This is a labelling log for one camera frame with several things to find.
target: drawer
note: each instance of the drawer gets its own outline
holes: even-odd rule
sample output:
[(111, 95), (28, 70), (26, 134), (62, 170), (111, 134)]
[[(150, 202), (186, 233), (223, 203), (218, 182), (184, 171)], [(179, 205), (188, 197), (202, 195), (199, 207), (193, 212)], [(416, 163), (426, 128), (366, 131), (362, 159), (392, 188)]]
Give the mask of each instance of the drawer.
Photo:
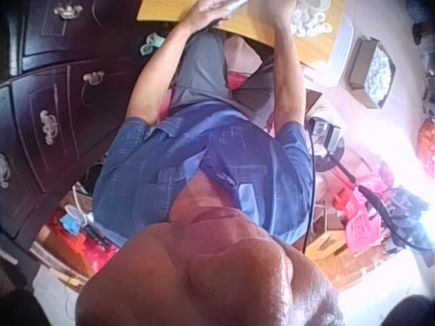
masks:
[(74, 48), (95, 38), (99, 29), (91, 1), (30, 1), (24, 55)]
[(136, 21), (139, 6), (140, 0), (30, 1), (24, 56), (122, 50), (141, 30)]
[(4, 87), (0, 89), (1, 228), (15, 236), (40, 195), (15, 129), (10, 89)]
[(18, 132), (33, 174), (48, 192), (77, 162), (67, 92), (67, 67), (12, 82)]
[(80, 155), (121, 126), (142, 66), (130, 58), (68, 65), (72, 125)]

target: shirt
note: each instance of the shirt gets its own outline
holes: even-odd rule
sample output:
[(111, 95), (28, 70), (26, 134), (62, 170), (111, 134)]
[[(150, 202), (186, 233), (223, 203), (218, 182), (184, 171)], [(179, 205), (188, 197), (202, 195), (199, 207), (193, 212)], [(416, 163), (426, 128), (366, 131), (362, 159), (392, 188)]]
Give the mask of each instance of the shirt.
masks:
[(100, 231), (122, 246), (142, 228), (167, 222), (199, 169), (270, 235), (292, 244), (305, 233), (313, 176), (303, 127), (289, 122), (274, 139), (215, 101), (185, 107), (155, 127), (124, 122), (94, 192)]

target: table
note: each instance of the table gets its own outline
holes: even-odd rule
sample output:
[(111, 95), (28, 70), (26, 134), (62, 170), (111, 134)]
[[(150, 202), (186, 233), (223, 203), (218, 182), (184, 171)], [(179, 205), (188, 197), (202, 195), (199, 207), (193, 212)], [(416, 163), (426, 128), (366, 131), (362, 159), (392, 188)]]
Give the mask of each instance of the table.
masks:
[[(195, 0), (143, 0), (137, 19), (139, 21), (179, 21), (192, 7)], [(331, 34), (296, 39), (300, 61), (322, 72), (329, 61), (338, 30), (345, 0), (332, 0), (331, 8), (326, 12), (326, 22), (333, 27)], [(272, 27), (265, 22), (261, 8), (250, 3), (241, 12), (225, 22), (220, 29), (248, 37), (268, 46), (273, 46), (275, 36)]]

